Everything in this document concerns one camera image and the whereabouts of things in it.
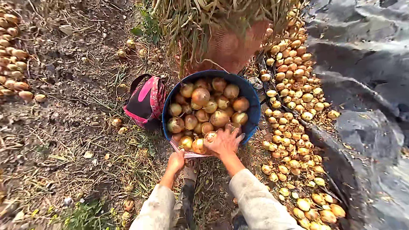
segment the weed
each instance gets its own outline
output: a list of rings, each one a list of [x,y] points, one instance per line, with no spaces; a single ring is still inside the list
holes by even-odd
[[[112,224],[112,212],[102,210],[104,200],[93,200],[89,203],[76,203],[73,210],[64,210],[53,223],[64,223],[63,230],[109,230],[115,229]]]

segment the backpack strap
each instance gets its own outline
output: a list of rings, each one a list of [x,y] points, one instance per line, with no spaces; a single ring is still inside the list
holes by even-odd
[[[129,97],[128,99],[125,101],[125,105],[128,104],[128,101],[130,99],[130,97],[133,95],[133,92],[136,90],[136,88],[138,87],[139,83],[141,83],[141,81],[145,78],[148,77],[151,78],[152,75],[151,74],[142,74],[140,76],[138,76],[137,78],[135,78],[135,80],[132,81],[132,84],[130,85],[130,92],[129,92]]]

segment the row of onions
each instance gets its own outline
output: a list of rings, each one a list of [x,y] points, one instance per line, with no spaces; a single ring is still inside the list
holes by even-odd
[[[172,138],[185,150],[205,154],[204,138],[212,142],[216,130],[228,124],[241,130],[250,104],[239,93],[237,85],[219,77],[184,83],[169,106],[167,128]]]
[[[25,101],[44,102],[44,94],[33,95],[30,85],[25,81],[29,55],[24,50],[13,47],[18,37],[20,19],[5,12],[0,12],[0,97],[18,94]]]
[[[271,159],[261,170],[275,183],[277,189],[273,194],[301,227],[336,229],[337,218],[345,217],[346,213],[336,198],[324,192],[327,182],[322,157],[293,113],[281,110],[286,106],[306,122],[317,114],[325,114],[332,120],[339,117],[325,101],[320,79],[313,73],[312,54],[307,53],[303,45],[306,29],[297,14],[296,7],[289,12],[285,31],[288,39],[273,45],[266,59],[267,66],[274,67],[276,74],[272,77],[267,70],[260,72],[262,81],[276,84],[275,89],[266,92],[272,107],[264,111],[271,127],[271,140],[264,141],[263,146],[270,152]]]

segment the orange mesh sack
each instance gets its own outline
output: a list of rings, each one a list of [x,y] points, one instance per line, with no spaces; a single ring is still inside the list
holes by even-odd
[[[211,28],[208,50],[202,57],[196,53],[192,64],[186,64],[187,74],[198,71],[219,69],[230,73],[238,73],[247,65],[250,57],[260,49],[263,36],[268,27],[268,21],[255,22],[245,31],[245,36],[225,28]]]

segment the leg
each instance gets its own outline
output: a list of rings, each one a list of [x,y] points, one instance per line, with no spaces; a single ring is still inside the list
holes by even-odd
[[[198,160],[193,158],[188,161],[184,168],[184,183],[173,209],[175,213],[173,229],[175,230],[196,229],[193,219],[193,198],[195,196],[198,166]]]

